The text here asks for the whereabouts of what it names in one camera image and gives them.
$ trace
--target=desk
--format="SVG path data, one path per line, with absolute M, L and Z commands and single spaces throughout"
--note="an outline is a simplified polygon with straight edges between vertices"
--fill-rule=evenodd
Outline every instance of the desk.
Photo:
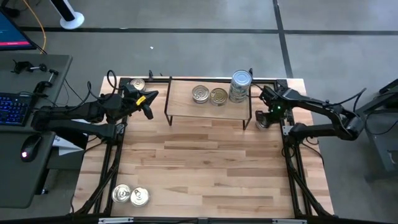
M 302 79 L 288 80 L 288 84 L 305 94 Z M 104 79 L 101 92 L 111 90 Z M 145 207 L 114 203 L 112 216 L 294 217 L 279 125 L 260 132 L 252 122 L 243 131 L 242 121 L 174 117 L 170 127 L 164 116 L 167 84 L 147 83 L 147 91 L 151 90 L 159 90 L 151 105 L 154 119 L 149 121 L 142 112 L 128 119 L 117 179 L 118 184 L 147 188 L 150 202 Z M 252 88 L 253 96 L 259 94 Z M 253 117 L 256 110 L 266 109 L 260 99 L 252 99 Z M 294 118 L 312 124 L 309 111 L 294 109 Z M 75 209 L 98 185 L 105 147 L 85 154 L 73 199 Z M 301 153 L 309 189 L 333 213 L 321 159 L 304 147 Z M 108 189 L 104 193 L 101 211 Z M 298 195 L 304 211 L 301 191 Z
M 33 65 L 44 63 L 48 69 L 59 71 L 51 88 L 44 93 L 48 99 L 56 101 L 62 83 L 67 75 L 72 57 L 68 55 L 39 55 L 39 54 L 11 54 L 0 53 L 0 91 L 18 93 L 33 91 L 40 81 L 48 81 L 49 72 L 34 71 L 33 73 L 11 73 L 16 61 L 29 61 Z M 46 100 L 39 100 L 35 107 L 49 105 Z M 35 191 L 40 184 L 42 175 L 46 171 L 47 160 L 52 148 L 55 133 L 44 133 L 40 143 L 39 153 L 32 162 L 22 162 L 21 147 L 27 137 L 35 133 L 31 128 L 33 116 L 29 117 L 24 127 L 0 126 L 0 207 L 27 208 L 32 202 Z

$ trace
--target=white base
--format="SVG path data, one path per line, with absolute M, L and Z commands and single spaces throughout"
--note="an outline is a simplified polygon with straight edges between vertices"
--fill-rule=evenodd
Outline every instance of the white base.
M 73 14 L 75 19 L 72 21 L 65 21 L 65 19 L 61 18 L 60 24 L 64 29 L 76 29 L 79 28 L 85 21 L 85 17 L 80 12 L 75 12 Z

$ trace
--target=black metal frame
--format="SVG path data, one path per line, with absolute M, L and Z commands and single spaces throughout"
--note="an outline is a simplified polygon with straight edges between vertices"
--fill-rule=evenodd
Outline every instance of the black metal frame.
M 170 78 L 167 77 L 150 77 L 144 78 L 146 83 L 168 83 Z M 179 80 L 195 80 L 201 82 L 223 82 L 229 83 L 231 81 L 230 78 L 178 78 Z M 132 78 L 121 78 L 120 79 L 120 86 L 128 83 L 132 80 Z M 271 84 L 274 88 L 280 87 L 287 87 L 287 80 L 268 80 L 268 79 L 255 79 L 253 83 L 256 84 Z M 127 117 L 122 119 L 123 124 L 127 124 Z M 281 126 L 281 136 L 284 137 L 282 127 L 288 125 L 294 125 L 294 119 L 292 116 L 292 111 L 287 112 L 286 119 L 282 119 L 280 121 Z M 101 210 L 101 198 L 103 196 L 103 190 L 106 184 L 110 181 L 109 189 L 113 189 L 116 185 L 116 181 L 118 178 L 118 168 L 121 158 L 121 150 L 123 146 L 123 139 L 124 139 L 124 131 L 118 135 L 116 140 L 116 154 L 113 161 L 112 166 L 108 170 L 109 166 L 109 159 L 111 157 L 112 151 L 112 144 L 108 144 L 105 152 L 103 168 L 101 171 L 101 177 L 99 186 L 93 192 L 93 195 L 89 198 L 89 200 L 84 204 L 84 206 L 79 209 L 75 213 L 70 213 L 65 216 L 61 217 L 43 217 L 43 218 L 33 218 L 33 219 L 26 219 L 26 220 L 13 220 L 7 221 L 8 223 L 98 223 L 99 218 L 111 218 L 111 210 L 113 206 L 113 201 L 111 199 L 111 190 L 108 192 L 108 198 L 105 205 L 103 212 Z M 288 143 L 283 141 L 284 148 L 286 149 Z M 310 200 L 313 203 L 313 195 L 310 193 L 309 189 L 306 188 L 305 184 L 305 176 L 303 171 L 303 164 L 302 158 L 300 155 L 300 149 L 298 147 L 293 148 L 296 153 L 296 162 L 297 162 L 297 170 L 292 169 L 292 158 L 290 157 L 290 151 L 285 150 L 285 162 L 287 166 L 287 173 L 289 178 L 289 185 L 290 185 L 290 193 L 292 196 L 292 204 L 294 210 L 294 220 L 297 220 L 298 223 L 304 223 L 303 220 L 307 220 L 308 223 L 376 223 L 376 222 L 369 222 L 369 221 L 359 221 L 359 220 L 348 220 L 343 218 L 338 218 L 336 216 L 313 216 L 311 213 L 311 205 Z M 296 180 L 300 183 L 299 186 L 303 189 L 303 198 L 305 204 L 305 214 L 301 212 L 299 206 L 299 200 L 296 191 Z M 94 213 L 88 214 L 91 207 L 95 206 Z M 191 217 L 191 218 L 179 218 L 179 217 L 131 217 L 134 220 L 134 223 L 164 223 L 164 224 L 178 224 L 183 222 L 190 222 L 190 223 L 197 223 L 197 224 L 227 224 L 227 223 L 283 223 L 284 219 L 270 219 L 270 218 L 198 218 L 198 217 Z
M 167 96 L 169 95 L 170 81 L 171 80 L 189 80 L 189 81 L 220 82 L 220 83 L 230 83 L 231 82 L 230 78 L 172 78 L 172 77 L 168 77 L 168 78 L 167 77 L 155 77 L 154 78 L 154 77 L 150 77 L 150 78 L 143 78 L 143 79 L 144 79 L 144 81 L 146 83 L 169 83 L 169 87 L 168 87 L 168 90 L 167 90 Z M 124 83 L 129 83 L 131 80 L 132 80 L 132 78 L 121 78 L 120 79 L 120 85 L 123 85 Z M 283 80 L 282 79 L 281 80 L 255 79 L 253 81 L 253 83 L 260 84 L 260 85 L 261 84 L 271 84 L 271 85 L 274 86 L 275 89 L 276 88 L 280 88 L 282 86 L 283 87 L 287 87 L 287 80 L 284 80 L 284 79 Z M 167 110 L 167 99 L 166 99 L 166 102 L 165 102 L 165 114 L 166 114 L 167 121 L 170 124 L 170 120 L 172 121 L 172 117 L 171 117 L 170 120 L 168 119 L 166 110 Z M 288 121 L 289 125 L 291 125 L 291 126 L 294 125 L 294 120 L 293 120 L 292 116 L 291 117 L 289 116 L 287 118 L 287 121 Z M 122 120 L 122 123 L 126 124 L 127 123 L 127 118 L 124 118 Z M 281 129 L 280 130 L 281 130 L 281 135 L 282 136 L 284 135 L 282 127 L 285 126 L 285 125 L 286 125 L 285 121 L 281 120 L 280 121 Z M 123 146 L 123 137 L 124 137 L 124 133 L 121 135 L 121 141 L 118 141 L 118 145 L 117 145 L 117 148 L 116 148 L 116 156 L 115 156 L 115 159 L 114 159 L 114 162 L 113 162 L 113 165 L 116 165 L 117 168 L 119 166 L 120 157 L 121 157 L 121 149 L 122 149 L 122 146 Z M 104 157 L 104 162 L 103 162 L 103 168 L 102 168 L 102 171 L 101 171 L 99 185 L 101 185 L 101 184 L 103 186 L 106 185 L 106 183 L 104 183 L 104 181 L 106 180 L 107 176 L 109 176 L 109 171 L 108 171 L 107 168 L 109 166 L 109 158 L 111 157 L 111 148 L 112 148 L 112 145 L 107 145 L 106 152 L 105 152 L 105 157 Z M 294 150 L 295 150 L 295 153 L 297 155 L 296 156 L 297 172 L 299 173 L 299 176 L 300 176 L 301 180 L 305 184 L 305 176 L 304 176 L 302 158 L 301 158 L 301 155 L 300 155 L 300 149 L 298 147 L 296 147 Z M 290 163 L 289 160 L 290 159 L 291 159 L 290 158 L 290 152 L 289 152 L 289 150 L 287 150 L 286 151 L 285 161 L 286 161 L 286 164 L 287 164 L 287 172 L 288 172 L 288 177 L 289 177 L 290 193 L 291 193 L 291 196 L 292 196 L 294 215 L 295 215 L 295 217 L 298 217 L 299 215 L 302 215 L 303 213 L 301 212 L 300 207 L 299 207 L 299 200 L 298 200 L 298 195 L 297 195 L 297 191 L 296 191 L 296 187 L 295 187 L 295 181 L 294 181 L 294 178 L 293 178 L 293 173 L 292 173 L 292 170 L 289 169 L 289 163 Z M 112 178 L 111 178 L 111 186 L 110 186 L 109 189 L 113 189 L 116 186 L 117 177 L 118 177 L 118 173 L 115 172 L 113 174 Z M 100 196 L 98 197 L 98 199 L 95 202 L 94 213 L 101 214 L 100 213 L 100 206 L 101 206 L 102 194 L 103 193 L 100 192 Z M 304 193 L 303 193 L 303 198 L 304 198 L 304 202 L 305 202 L 305 214 L 306 215 L 311 215 L 312 212 L 311 212 L 310 203 L 308 202 L 308 198 L 307 198 L 307 196 Z M 107 203 L 106 203 L 106 206 L 105 206 L 105 210 L 104 210 L 104 212 L 102 214 L 110 216 L 112 205 L 113 205 L 113 201 L 111 199 L 111 191 L 109 191 L 108 200 L 107 200 Z M 88 213 L 90 208 L 87 207 L 85 209 L 84 213 Z
M 252 71 L 252 69 L 250 69 L 249 73 L 251 74 L 251 76 L 253 76 L 253 71 Z M 191 80 L 191 79 L 181 79 L 181 78 L 169 77 L 169 85 L 167 86 L 166 103 L 165 103 L 165 106 L 164 106 L 164 114 L 166 115 L 166 119 L 167 119 L 167 122 L 169 123 L 169 126 L 171 126 L 172 123 L 173 123 L 173 115 L 168 115 L 168 114 L 167 114 L 167 108 L 168 108 L 168 105 L 169 105 L 169 93 L 170 93 L 170 88 L 171 88 L 171 85 L 172 85 L 172 81 L 173 81 L 173 80 L 197 81 L 197 80 Z M 200 80 L 200 81 L 201 81 L 201 82 L 212 82 L 212 81 L 208 81 L 208 80 Z M 220 82 L 220 83 L 226 83 L 226 82 L 228 82 L 228 83 L 229 83 L 229 82 L 231 82 L 231 80 L 222 80 L 222 82 L 219 81 L 219 80 L 217 80 L 217 81 L 213 81 L 213 82 Z M 247 122 L 246 122 L 246 120 L 242 120 L 243 130 L 246 130 L 246 128 L 248 128 L 251 118 L 252 118 L 252 110 L 251 110 L 251 87 L 249 87 L 249 118 L 248 118 Z

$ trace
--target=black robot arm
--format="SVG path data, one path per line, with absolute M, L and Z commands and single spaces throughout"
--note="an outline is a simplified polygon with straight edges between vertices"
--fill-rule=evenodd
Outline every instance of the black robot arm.
M 43 106 L 34 113 L 31 126 L 36 131 L 54 131 L 79 147 L 85 147 L 87 137 L 84 134 L 96 135 L 101 139 L 116 139 L 118 126 L 116 122 L 136 111 L 143 110 L 148 119 L 153 118 L 150 104 L 159 94 L 158 91 L 139 91 L 132 85 L 122 87 L 124 96 L 119 94 L 101 95 L 90 103 L 80 106 L 53 107 Z M 106 124 L 99 123 L 106 116 Z M 89 123 L 81 123 L 72 119 L 84 119 Z
M 341 104 L 331 104 L 303 96 L 291 88 L 281 88 L 274 91 L 264 86 L 260 99 L 268 106 L 268 113 L 256 112 L 257 122 L 268 128 L 273 123 L 279 123 L 289 109 L 299 107 L 327 116 L 331 124 L 307 126 L 296 123 L 289 131 L 289 140 L 301 142 L 307 137 L 337 136 L 343 140 L 355 140 L 364 128 L 361 118 L 354 112 L 346 110 Z

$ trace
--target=silver can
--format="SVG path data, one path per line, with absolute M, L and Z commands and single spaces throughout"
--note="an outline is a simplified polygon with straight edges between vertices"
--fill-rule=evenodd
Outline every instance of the silver can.
M 236 71 L 231 79 L 229 99 L 233 103 L 243 102 L 249 93 L 251 81 L 252 77 L 249 72 L 244 70 Z
M 209 89 L 203 85 L 195 86 L 192 89 L 192 98 L 196 103 L 206 103 L 209 99 Z
M 112 191 L 112 199 L 116 203 L 127 202 L 131 195 L 131 189 L 126 184 L 116 186 Z
M 252 77 L 249 72 L 245 70 L 238 70 L 234 73 L 231 80 L 231 85 L 238 90 L 248 90 L 251 84 Z
M 215 106 L 223 106 L 228 99 L 227 92 L 222 88 L 215 88 L 210 92 L 210 103 Z
M 134 206 L 144 206 L 149 201 L 149 192 L 145 188 L 137 187 L 132 191 L 130 200 Z
M 145 81 L 141 78 L 131 80 L 130 84 L 134 86 L 134 88 L 136 88 L 137 90 L 145 91 L 146 89 Z

